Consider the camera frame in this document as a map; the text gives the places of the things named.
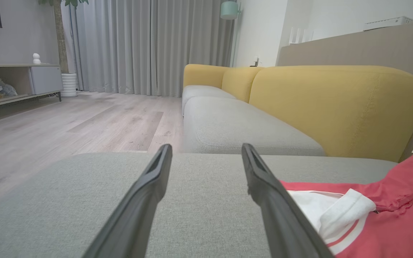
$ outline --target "gray seat cushion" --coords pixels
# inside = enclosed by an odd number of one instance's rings
[[[240,154],[243,143],[261,155],[324,156],[315,140],[243,101],[197,97],[187,103],[184,152]]]
[[[80,257],[151,160],[90,153],[59,161],[0,200],[0,257]],[[395,163],[264,156],[285,181],[371,183]],[[174,154],[146,257],[269,257],[240,155]]]
[[[182,90],[182,114],[184,114],[184,108],[187,101],[193,97],[199,96],[236,99],[234,95],[231,95],[220,88],[206,85],[189,85]]]

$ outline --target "lamp shade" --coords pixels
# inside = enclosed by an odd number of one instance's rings
[[[221,18],[224,20],[235,20],[238,17],[238,3],[233,1],[221,4]]]

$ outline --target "white ribbed pot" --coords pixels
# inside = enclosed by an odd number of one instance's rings
[[[72,98],[77,97],[77,80],[75,73],[62,73],[62,97]]]

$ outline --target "white box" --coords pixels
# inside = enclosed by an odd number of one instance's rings
[[[392,19],[387,19],[387,20],[382,20],[382,21],[375,21],[375,22],[373,21],[371,23],[364,23],[363,31],[371,30],[375,28],[384,28],[384,27],[391,27],[391,26],[396,26],[396,25],[410,24],[410,23],[413,23],[413,19],[402,16],[402,17],[392,18]]]

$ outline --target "potted plant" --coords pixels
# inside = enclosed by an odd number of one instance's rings
[[[68,69],[68,59],[66,54],[66,44],[65,44],[65,32],[63,29],[62,20],[62,8],[61,3],[63,0],[38,0],[39,4],[45,4],[49,2],[51,6],[54,7],[55,16],[55,28],[57,31],[57,43],[58,43],[58,54],[60,59],[60,68],[62,69],[62,82],[63,91],[62,96],[64,97],[75,97],[77,96],[76,87],[77,80],[75,73],[69,73]],[[78,3],[89,3],[89,0],[64,0],[65,6],[73,5],[75,8]]]

